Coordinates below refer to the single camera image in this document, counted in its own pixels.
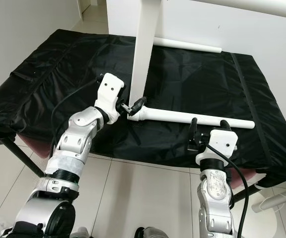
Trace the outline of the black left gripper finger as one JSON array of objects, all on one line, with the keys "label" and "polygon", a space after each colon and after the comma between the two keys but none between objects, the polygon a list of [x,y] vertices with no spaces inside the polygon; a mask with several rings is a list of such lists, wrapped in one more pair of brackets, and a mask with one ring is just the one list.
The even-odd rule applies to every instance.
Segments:
[{"label": "black left gripper finger", "polygon": [[145,106],[146,101],[147,101],[146,97],[139,98],[136,102],[134,102],[132,106],[130,106],[129,114],[138,113],[143,108],[143,106]]}]

